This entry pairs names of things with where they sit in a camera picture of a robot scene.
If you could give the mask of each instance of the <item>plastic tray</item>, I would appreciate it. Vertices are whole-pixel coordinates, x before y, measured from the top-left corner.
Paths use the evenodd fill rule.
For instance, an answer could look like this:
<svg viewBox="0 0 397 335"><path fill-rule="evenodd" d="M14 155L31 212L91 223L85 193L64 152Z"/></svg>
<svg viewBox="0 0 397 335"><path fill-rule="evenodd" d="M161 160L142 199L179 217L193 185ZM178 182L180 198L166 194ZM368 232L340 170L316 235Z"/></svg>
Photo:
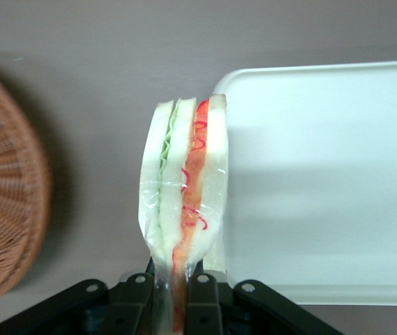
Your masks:
<svg viewBox="0 0 397 335"><path fill-rule="evenodd" d="M228 278L397 305L397 62L226 75Z"/></svg>

